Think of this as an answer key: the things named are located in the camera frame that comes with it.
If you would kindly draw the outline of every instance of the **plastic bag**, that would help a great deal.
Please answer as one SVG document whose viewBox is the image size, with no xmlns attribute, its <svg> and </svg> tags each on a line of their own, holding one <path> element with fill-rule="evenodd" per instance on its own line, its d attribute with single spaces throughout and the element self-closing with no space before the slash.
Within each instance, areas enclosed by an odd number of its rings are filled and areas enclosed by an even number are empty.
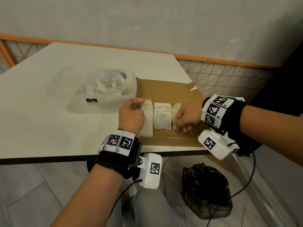
<svg viewBox="0 0 303 227">
<path fill-rule="evenodd" d="M 229 183 L 216 168 L 204 163 L 184 167 L 182 191 L 185 203 L 200 219 L 209 220 L 213 214 L 212 219 L 227 217 L 232 212 Z"/>
<path fill-rule="evenodd" d="M 126 95 L 124 80 L 120 72 L 100 69 L 88 75 L 83 89 L 86 95 Z"/>
</svg>

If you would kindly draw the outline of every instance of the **orange wooden frame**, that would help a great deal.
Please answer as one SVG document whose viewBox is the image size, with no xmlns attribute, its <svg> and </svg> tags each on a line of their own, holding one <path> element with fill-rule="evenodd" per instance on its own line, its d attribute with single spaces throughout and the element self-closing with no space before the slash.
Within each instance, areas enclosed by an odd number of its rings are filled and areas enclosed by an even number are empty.
<svg viewBox="0 0 303 227">
<path fill-rule="evenodd" d="M 5 40 L 1 40 L 1 39 L 0 39 L 0 55 L 8 68 L 11 68 L 17 64 L 17 61 L 14 58 L 11 50 L 7 46 Z"/>
<path fill-rule="evenodd" d="M 80 42 L 72 42 L 72 41 L 51 40 L 51 39 L 45 39 L 45 38 L 25 37 L 25 36 L 4 34 L 4 33 L 0 33 L 0 40 L 21 41 L 21 42 L 37 43 L 37 44 L 51 44 L 52 42 L 60 42 L 60 43 L 80 44 L 80 45 L 89 45 L 89 46 L 97 46 L 97 47 L 105 47 L 105 48 L 117 48 L 117 49 L 127 49 L 127 50 L 134 50 L 134 51 L 165 53 L 165 52 L 157 52 L 157 51 L 150 51 L 150 50 L 144 50 L 144 49 L 131 49 L 131 48 L 107 46 L 107 45 L 100 45 L 100 44 L 88 44 L 88 43 L 80 43 Z M 227 61 L 227 60 L 221 60 L 221 59 L 217 59 L 217 58 L 191 56 L 191 55 L 183 55 L 183 54 L 175 54 L 175 53 L 165 53 L 165 54 L 172 54 L 175 56 L 176 59 L 184 59 L 184 60 L 192 60 L 192 61 L 206 61 L 206 62 L 211 62 L 211 63 L 233 64 L 233 65 L 240 65 L 240 66 L 257 67 L 257 68 L 271 68 L 271 69 L 279 68 L 279 66 L 252 64 L 252 63 L 240 62 L 240 61 Z"/>
</svg>

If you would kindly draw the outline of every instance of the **plastic container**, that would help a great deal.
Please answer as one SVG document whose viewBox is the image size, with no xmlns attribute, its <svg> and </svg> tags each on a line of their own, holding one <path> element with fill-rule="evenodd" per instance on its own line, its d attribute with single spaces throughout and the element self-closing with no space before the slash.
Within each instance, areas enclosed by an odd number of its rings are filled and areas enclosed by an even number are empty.
<svg viewBox="0 0 303 227">
<path fill-rule="evenodd" d="M 87 90 L 92 77 L 108 71 L 123 77 L 122 95 L 100 95 Z M 118 113 L 119 107 L 136 94 L 136 76 L 130 70 L 73 66 L 62 69 L 51 79 L 46 87 L 46 102 L 70 113 Z"/>
</svg>

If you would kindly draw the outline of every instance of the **white cable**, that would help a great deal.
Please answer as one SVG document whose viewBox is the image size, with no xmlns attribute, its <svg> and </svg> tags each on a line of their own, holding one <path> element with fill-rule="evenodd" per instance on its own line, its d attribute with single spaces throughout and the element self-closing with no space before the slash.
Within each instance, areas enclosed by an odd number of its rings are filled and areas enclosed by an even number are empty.
<svg viewBox="0 0 303 227">
<path fill-rule="evenodd" d="M 180 195 L 178 193 L 178 187 L 177 187 L 177 183 L 176 183 L 176 172 L 177 172 L 177 169 L 178 169 L 178 166 L 179 166 L 179 157 L 178 158 L 178 162 L 177 162 L 177 167 L 176 167 L 176 170 L 175 170 L 175 173 L 174 173 L 174 180 L 175 180 L 175 184 L 176 184 L 176 190 L 177 190 L 177 194 L 178 194 L 178 197 L 179 197 L 179 200 L 181 202 L 181 205 L 182 205 L 182 208 L 183 208 L 183 212 L 184 212 L 184 217 L 185 217 L 185 223 L 186 223 L 186 227 L 188 227 L 188 224 L 187 224 L 187 219 L 186 219 L 186 214 L 185 214 L 185 209 L 184 209 L 184 206 L 183 206 L 183 203 L 181 201 L 181 198 L 180 198 Z"/>
</svg>

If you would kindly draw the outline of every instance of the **cardboard box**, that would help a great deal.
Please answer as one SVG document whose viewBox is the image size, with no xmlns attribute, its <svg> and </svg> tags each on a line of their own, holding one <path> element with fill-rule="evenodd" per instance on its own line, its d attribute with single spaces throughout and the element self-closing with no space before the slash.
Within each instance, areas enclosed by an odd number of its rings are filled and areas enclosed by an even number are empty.
<svg viewBox="0 0 303 227">
<path fill-rule="evenodd" d="M 183 84 L 137 78 L 136 96 L 137 98 L 151 99 L 153 103 L 170 103 L 172 107 L 176 103 L 202 102 L 204 97 L 199 89 L 191 90 L 194 86 L 194 83 Z M 199 143 L 198 137 L 205 129 L 209 129 L 209 127 L 202 121 L 188 133 L 179 131 L 175 132 L 175 135 L 172 129 L 165 132 L 156 129 L 154 137 L 140 138 L 140 141 L 143 145 L 150 146 L 204 147 Z"/>
</svg>

